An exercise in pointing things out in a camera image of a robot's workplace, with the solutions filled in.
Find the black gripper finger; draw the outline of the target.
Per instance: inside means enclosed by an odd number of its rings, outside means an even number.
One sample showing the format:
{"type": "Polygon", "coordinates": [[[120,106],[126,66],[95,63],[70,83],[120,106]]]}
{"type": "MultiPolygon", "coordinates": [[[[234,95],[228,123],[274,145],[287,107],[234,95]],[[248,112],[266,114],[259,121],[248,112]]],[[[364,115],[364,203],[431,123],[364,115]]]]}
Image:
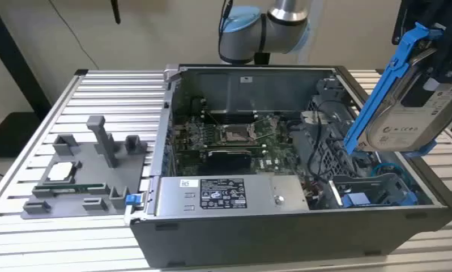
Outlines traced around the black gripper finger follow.
{"type": "Polygon", "coordinates": [[[426,50],[410,62],[411,67],[404,75],[404,79],[408,81],[400,100],[402,105],[407,108],[423,107],[440,86],[438,80],[432,78],[431,60],[435,52],[435,50],[426,50]]]}

